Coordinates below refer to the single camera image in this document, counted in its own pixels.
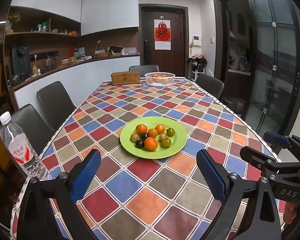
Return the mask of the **right hand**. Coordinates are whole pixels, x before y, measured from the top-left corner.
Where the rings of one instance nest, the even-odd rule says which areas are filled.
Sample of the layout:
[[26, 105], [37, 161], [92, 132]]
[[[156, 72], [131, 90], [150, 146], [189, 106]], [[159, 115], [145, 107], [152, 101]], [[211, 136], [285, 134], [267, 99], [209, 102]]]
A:
[[283, 221], [286, 224], [291, 224], [293, 222], [294, 218], [297, 215], [297, 209], [298, 209], [297, 204], [289, 203], [289, 202], [285, 203], [285, 210], [283, 213]]

